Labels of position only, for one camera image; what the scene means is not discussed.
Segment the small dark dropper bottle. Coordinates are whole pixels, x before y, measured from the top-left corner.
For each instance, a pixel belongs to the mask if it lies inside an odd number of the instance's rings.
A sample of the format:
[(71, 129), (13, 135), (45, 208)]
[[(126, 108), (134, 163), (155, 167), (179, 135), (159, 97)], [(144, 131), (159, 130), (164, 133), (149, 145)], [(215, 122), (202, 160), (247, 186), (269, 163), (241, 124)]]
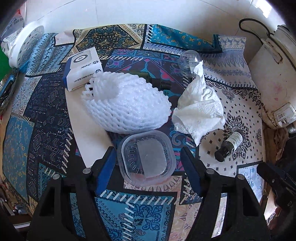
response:
[(222, 142), (214, 157), (219, 162), (224, 162), (243, 142), (244, 134), (242, 130), (234, 131), (226, 140)]

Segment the white paper towel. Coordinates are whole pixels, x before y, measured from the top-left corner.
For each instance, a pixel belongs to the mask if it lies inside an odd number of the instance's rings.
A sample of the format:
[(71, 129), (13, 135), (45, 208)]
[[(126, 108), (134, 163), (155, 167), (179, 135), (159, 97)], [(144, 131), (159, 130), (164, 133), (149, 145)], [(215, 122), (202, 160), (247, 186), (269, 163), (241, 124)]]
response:
[(171, 121), (175, 131), (190, 135), (199, 145), (206, 133), (223, 130), (226, 120), (221, 100), (205, 82), (203, 62), (196, 65), (193, 73), (196, 76), (178, 99)]

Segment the clear plastic food container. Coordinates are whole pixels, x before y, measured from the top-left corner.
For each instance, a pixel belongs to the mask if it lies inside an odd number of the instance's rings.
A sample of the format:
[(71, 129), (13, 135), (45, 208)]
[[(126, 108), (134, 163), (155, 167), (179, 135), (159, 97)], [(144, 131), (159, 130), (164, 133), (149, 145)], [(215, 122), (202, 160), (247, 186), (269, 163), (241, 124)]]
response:
[(124, 180), (137, 187), (166, 181), (177, 166), (169, 137), (156, 130), (126, 136), (118, 145), (117, 160)]

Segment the white foam fruit net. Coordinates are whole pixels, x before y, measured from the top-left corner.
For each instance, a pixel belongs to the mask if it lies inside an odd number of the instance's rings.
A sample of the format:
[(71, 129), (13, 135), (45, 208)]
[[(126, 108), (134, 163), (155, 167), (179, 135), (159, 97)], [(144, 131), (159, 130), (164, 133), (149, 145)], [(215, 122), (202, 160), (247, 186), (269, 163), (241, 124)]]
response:
[(85, 85), (81, 100), (94, 122), (113, 133), (152, 131), (171, 115), (169, 98), (130, 73), (96, 73)]

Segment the white and blue carton box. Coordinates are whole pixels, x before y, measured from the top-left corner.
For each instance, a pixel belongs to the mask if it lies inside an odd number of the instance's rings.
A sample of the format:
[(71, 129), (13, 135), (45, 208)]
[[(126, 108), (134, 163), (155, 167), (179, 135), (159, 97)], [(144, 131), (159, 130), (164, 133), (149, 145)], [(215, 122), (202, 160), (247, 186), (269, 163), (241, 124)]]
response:
[(63, 84), (68, 91), (75, 90), (88, 83), (93, 74), (101, 71), (103, 68), (95, 47), (86, 49), (67, 60)]

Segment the clear plastic dome cup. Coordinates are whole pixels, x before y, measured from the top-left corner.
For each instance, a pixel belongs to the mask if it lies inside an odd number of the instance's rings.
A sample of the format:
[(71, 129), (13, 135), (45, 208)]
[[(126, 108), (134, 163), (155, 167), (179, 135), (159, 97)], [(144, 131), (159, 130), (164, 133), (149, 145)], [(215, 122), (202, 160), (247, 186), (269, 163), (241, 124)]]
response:
[(178, 66), (184, 77), (194, 78), (196, 76), (194, 69), (201, 62), (200, 54), (195, 50), (187, 50), (178, 58)]

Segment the white rice cooker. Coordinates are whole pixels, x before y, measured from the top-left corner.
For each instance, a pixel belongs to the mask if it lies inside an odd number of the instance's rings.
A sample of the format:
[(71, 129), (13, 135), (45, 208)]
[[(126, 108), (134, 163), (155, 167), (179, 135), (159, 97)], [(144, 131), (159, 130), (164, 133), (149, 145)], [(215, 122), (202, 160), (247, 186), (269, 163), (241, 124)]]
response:
[(262, 119), (273, 129), (295, 122), (295, 38), (279, 25), (250, 61), (252, 80), (260, 92)]

